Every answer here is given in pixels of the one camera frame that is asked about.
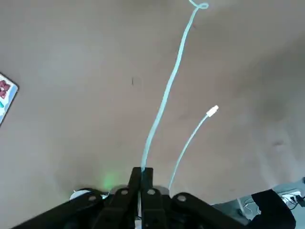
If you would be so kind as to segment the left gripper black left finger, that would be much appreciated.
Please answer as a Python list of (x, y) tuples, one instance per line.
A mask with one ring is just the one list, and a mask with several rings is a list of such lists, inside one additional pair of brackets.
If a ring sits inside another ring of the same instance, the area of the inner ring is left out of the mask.
[(17, 229), (134, 229), (142, 171), (134, 167), (126, 186), (106, 196), (97, 189), (79, 195), (15, 226)]

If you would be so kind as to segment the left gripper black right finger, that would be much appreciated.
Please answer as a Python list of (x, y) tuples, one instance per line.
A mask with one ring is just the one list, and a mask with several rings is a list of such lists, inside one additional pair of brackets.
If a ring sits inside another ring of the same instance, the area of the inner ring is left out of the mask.
[(245, 229), (199, 198), (181, 192), (170, 197), (153, 186), (153, 168), (141, 174), (141, 218), (143, 229)]

